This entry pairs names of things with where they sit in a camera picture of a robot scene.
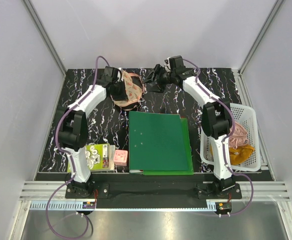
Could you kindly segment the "pink floral mesh laundry bag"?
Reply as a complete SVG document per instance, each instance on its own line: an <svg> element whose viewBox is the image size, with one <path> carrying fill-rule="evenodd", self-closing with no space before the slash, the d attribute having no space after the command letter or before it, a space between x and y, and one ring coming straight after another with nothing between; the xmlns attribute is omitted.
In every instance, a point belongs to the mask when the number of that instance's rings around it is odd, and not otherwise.
<svg viewBox="0 0 292 240"><path fill-rule="evenodd" d="M119 95L111 95L114 104L125 111L137 109L145 92L145 84L136 73L122 71L122 79L125 85L126 98L118 99Z"/></svg>

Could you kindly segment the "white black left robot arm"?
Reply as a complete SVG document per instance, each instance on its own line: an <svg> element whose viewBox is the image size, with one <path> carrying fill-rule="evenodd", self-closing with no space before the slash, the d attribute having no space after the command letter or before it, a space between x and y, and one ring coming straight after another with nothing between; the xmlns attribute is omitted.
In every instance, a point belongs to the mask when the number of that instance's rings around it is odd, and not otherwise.
<svg viewBox="0 0 292 240"><path fill-rule="evenodd" d="M60 120L55 133L55 144L68 157L71 169L71 178L66 184L83 198L90 197L94 191L91 170L85 155L88 140L87 117L107 96L127 99L124 81L110 82L106 86L92 84L78 100L57 111Z"/></svg>

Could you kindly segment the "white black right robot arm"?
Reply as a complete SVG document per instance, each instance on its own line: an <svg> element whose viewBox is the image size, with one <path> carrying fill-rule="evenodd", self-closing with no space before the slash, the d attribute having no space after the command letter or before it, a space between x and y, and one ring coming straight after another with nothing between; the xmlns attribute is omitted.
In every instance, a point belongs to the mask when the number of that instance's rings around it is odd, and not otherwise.
<svg viewBox="0 0 292 240"><path fill-rule="evenodd" d="M230 102L208 90L199 81L200 71L185 66L163 67L155 65L142 81L150 92L162 93L166 85L174 84L188 93L202 108L201 131L208 137L214 161L215 180L206 194L224 198L235 186L229 154L229 137L235 130Z"/></svg>

